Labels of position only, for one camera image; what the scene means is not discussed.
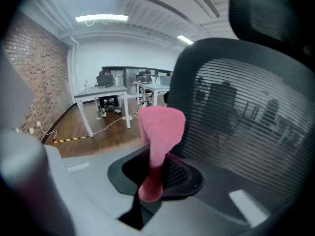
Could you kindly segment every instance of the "hazard tape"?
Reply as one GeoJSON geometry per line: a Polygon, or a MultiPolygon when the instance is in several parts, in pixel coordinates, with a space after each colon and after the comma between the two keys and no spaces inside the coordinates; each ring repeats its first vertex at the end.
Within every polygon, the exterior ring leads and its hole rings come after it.
{"type": "Polygon", "coordinates": [[[72,140],[79,140],[79,139],[85,139],[85,138],[88,138],[90,136],[81,136],[81,137],[75,137],[75,138],[69,138],[69,139],[65,139],[65,140],[59,140],[59,141],[54,141],[54,143],[64,143],[64,142],[69,142],[69,141],[72,141],[72,140]]]}

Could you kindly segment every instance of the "fluorescent light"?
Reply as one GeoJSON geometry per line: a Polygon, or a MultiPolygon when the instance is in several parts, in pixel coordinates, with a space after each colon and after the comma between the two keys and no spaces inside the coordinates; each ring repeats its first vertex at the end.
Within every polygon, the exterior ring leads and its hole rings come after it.
{"type": "Polygon", "coordinates": [[[88,20],[122,20],[127,21],[128,16],[126,15],[116,15],[116,14],[97,14],[97,15],[87,15],[75,18],[78,22],[88,21],[88,20]]]}
{"type": "Polygon", "coordinates": [[[186,42],[187,44],[190,44],[190,45],[193,44],[193,42],[190,39],[184,37],[183,35],[180,35],[177,38],[179,38],[180,40],[186,42]]]}

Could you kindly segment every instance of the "pink cloth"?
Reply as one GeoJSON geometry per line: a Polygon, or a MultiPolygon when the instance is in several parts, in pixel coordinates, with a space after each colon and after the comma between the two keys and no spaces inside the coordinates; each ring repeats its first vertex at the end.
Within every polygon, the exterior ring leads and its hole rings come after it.
{"type": "Polygon", "coordinates": [[[141,140],[150,143],[149,174],[138,191],[141,200],[154,202],[161,198],[165,155],[181,141],[185,121],[183,112],[174,108],[147,107],[139,111],[141,140]]]}

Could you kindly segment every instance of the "brick wall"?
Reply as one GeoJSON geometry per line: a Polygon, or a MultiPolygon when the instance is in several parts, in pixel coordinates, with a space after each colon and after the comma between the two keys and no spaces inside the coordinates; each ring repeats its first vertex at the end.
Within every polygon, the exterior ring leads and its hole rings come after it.
{"type": "Polygon", "coordinates": [[[36,122],[39,120],[47,132],[72,104],[68,89],[68,46],[19,13],[8,29],[4,49],[36,93],[20,128],[28,133],[32,127],[35,130],[33,135],[42,139],[44,134],[36,122]]]}

